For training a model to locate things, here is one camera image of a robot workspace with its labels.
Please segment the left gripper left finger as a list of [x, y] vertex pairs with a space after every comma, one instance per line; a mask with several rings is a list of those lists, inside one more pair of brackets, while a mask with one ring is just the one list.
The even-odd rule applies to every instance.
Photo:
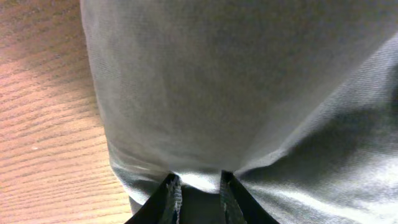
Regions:
[[179, 224], [182, 190], [179, 176], [169, 174], [125, 224]]

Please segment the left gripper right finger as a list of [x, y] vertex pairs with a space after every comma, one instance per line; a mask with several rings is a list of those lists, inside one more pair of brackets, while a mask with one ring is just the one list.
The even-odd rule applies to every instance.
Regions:
[[220, 201], [226, 224], [279, 224], [231, 172], [221, 173]]

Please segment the grey shorts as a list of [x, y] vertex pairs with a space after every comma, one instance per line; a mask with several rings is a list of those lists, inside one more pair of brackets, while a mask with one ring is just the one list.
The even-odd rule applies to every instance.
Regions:
[[110, 164], [133, 215], [225, 223], [223, 171], [279, 223], [397, 222], [397, 2], [82, 1]]

